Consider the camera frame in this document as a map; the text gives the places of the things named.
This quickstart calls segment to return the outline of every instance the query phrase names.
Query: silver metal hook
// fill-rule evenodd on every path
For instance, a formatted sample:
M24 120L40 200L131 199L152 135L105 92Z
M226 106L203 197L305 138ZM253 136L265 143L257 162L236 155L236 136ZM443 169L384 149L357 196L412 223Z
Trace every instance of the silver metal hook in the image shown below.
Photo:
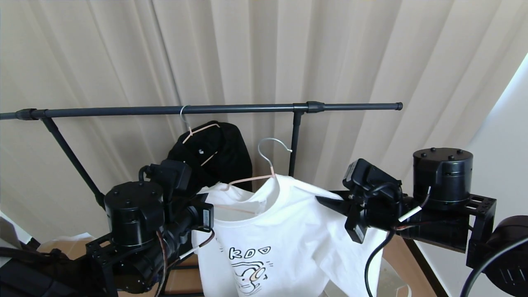
M266 137L266 138L261 139L261 140L259 141L259 144L257 145L257 150L259 151L259 155L260 155L262 158L264 158L266 161L268 161L270 167L273 167L273 164L271 164L271 160L269 160L266 156L264 156L264 154L260 151L260 145L262 144L262 142L263 142L264 140L274 140L274 141L276 141L276 142L282 144L282 146L283 146L288 152L293 152L292 150L290 150L290 149L286 146L286 144L284 144L284 142L282 142L282 141L280 141L280 140L278 140L278 139L276 139L276 138L273 138L273 137Z
M186 119L185 116L182 114L183 109L184 109L185 107L187 107L187 106L188 106L188 105L185 105L185 106L182 107L182 109L180 109L180 118L182 119L182 121L183 121L184 123L187 124L187 128L189 129L189 131L191 131L191 125L189 124L189 122L187 122L187 119Z

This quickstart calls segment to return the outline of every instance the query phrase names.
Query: robotic arm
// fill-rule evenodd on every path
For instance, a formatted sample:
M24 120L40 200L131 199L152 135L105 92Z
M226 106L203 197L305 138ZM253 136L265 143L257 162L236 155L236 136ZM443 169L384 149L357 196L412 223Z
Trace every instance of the robotic arm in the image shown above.
M400 181L359 159L345 174L348 190L335 191L343 200L317 200L347 217L345 229L357 243L368 228L378 228L390 232L384 244L396 234L465 253L471 231L466 265L474 272L462 296L480 272L504 292L527 296L528 216L509 217L493 231L496 200L470 193L470 152L431 148L415 152L413 159L414 197L402 193ZM164 160L143 167L139 181L113 187L104 197L110 233L86 244L81 258L69 260L59 250L40 254L0 248L0 256L13 258L0 267L2 296L117 297L117 291L149 291L163 281L167 266L192 253L191 230L214 236L213 206L204 202L206 195L178 195L190 173L185 163ZM144 174L150 181L143 180ZM475 216L472 227L470 216Z

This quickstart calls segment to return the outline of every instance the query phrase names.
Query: cartoon character drawing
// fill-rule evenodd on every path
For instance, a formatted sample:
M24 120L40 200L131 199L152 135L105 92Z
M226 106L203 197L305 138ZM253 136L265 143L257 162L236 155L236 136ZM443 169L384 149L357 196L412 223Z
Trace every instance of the cartoon character drawing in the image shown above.
M238 289L246 296L259 292L262 289L260 283L268 278L263 262L239 262L232 264L232 266Z

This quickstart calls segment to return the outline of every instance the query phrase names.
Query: clothes rack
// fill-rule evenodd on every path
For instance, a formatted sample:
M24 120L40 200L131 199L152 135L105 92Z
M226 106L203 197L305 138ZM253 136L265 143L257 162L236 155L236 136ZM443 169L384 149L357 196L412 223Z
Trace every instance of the clothes rack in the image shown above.
M297 157L297 145L301 117L304 113L312 114L331 110L401 110L403 103L360 103L360 104L325 104L318 101L292 104L239 104L239 105L187 105L183 106L145 106L145 107L97 107L97 108L67 108L67 109L36 109L27 108L17 112L1 113L0 120L41 120L46 128L55 138L64 151L72 165L81 175L84 182L93 192L99 205L103 205L105 195L99 191L96 184L81 162L62 136L59 128L53 121L58 117L91 117L91 116L127 116L127 115L177 115L180 114L233 114L233 113L283 113L292 112L293 130L291 135L291 150L288 175L293 177L295 173L295 159ZM174 269L197 268L195 266L175 267ZM162 284L162 292L165 291L167 280ZM159 297L171 296L203 296L203 293L193 294L165 294Z

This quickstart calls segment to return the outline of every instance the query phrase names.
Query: curtain fold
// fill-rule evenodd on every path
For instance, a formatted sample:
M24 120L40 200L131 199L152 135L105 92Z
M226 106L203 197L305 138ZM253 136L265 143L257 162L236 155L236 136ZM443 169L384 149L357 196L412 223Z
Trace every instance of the curtain fold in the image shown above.
M464 147L528 52L528 3L491 1L1 2L0 110L403 102L304 115L295 177L341 189L364 158L412 192L412 153ZM291 113L187 115L289 144ZM159 163L178 115L60 118L102 192ZM289 155L264 152L277 173ZM108 232L105 213L41 123L0 124L0 207L39 241Z

